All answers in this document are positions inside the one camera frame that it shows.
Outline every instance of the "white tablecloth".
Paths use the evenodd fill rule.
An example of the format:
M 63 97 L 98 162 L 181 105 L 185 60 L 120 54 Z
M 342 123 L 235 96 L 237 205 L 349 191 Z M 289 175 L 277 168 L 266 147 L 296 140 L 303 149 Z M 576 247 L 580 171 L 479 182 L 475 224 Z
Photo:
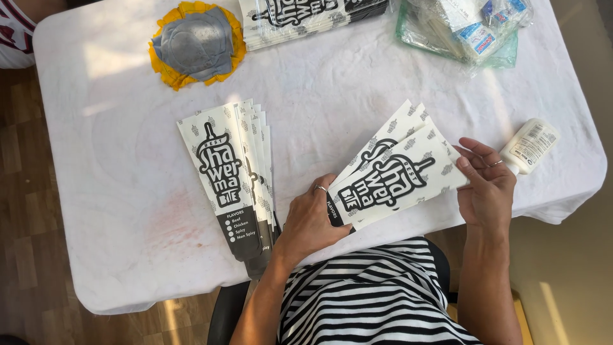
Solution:
M 470 80 L 456 62 L 397 42 L 395 16 L 249 52 L 227 81 L 173 91 L 147 42 L 174 0 L 105 0 L 36 29 L 40 86 L 75 290 L 97 314 L 140 311 L 247 280 L 213 216 L 175 121 L 254 98 L 272 126 L 275 204 L 340 172 L 409 98 L 444 136 L 501 149 L 532 117 L 562 134 L 529 176 L 514 215 L 559 223 L 603 183 L 606 157 L 547 0 L 519 34 L 517 67 Z M 218 3 L 241 18 L 238 1 Z M 305 260 L 312 263 L 461 224 L 455 192 L 395 214 Z

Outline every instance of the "striped shirt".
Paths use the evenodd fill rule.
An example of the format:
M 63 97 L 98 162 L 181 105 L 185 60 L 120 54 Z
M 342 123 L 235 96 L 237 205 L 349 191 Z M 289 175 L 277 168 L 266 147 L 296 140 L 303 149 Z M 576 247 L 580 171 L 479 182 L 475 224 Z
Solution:
M 480 344 L 447 314 L 424 238 L 296 269 L 287 280 L 281 344 Z

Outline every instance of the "silver ring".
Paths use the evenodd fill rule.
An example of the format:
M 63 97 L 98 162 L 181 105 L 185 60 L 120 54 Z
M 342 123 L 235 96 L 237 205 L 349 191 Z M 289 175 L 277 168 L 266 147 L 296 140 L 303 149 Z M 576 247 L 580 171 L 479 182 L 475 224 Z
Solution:
M 328 192 L 328 189 L 325 189 L 324 187 L 322 187 L 322 186 L 320 186 L 318 184 L 315 184 L 315 188 L 319 188 L 319 189 L 323 190 L 326 193 Z
M 497 161 L 497 162 L 496 162 L 496 163 L 494 163 L 494 164 L 490 164 L 490 168 L 493 168 L 494 166 L 496 166 L 496 165 L 498 165 L 498 164 L 500 164 L 500 163 L 504 163 L 504 160 L 499 160 L 499 161 Z

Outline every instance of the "woman's right hand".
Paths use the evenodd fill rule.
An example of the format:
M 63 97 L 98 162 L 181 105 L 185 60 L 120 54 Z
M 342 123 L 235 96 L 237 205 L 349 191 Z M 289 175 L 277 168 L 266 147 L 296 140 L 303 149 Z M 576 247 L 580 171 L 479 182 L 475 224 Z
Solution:
M 470 180 L 470 185 L 458 188 L 460 215 L 467 225 L 489 231 L 508 232 L 511 223 L 513 190 L 517 179 L 493 148 L 477 140 L 461 138 L 455 146 L 462 157 L 456 165 Z

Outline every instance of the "glue bottle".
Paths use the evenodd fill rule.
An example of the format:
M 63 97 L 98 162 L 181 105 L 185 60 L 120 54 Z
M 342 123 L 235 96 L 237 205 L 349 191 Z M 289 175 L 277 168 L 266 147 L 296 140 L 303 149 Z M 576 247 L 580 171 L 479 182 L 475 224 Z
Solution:
M 527 175 L 559 139 L 560 133 L 552 125 L 540 118 L 531 118 L 502 149 L 500 157 L 515 175 Z

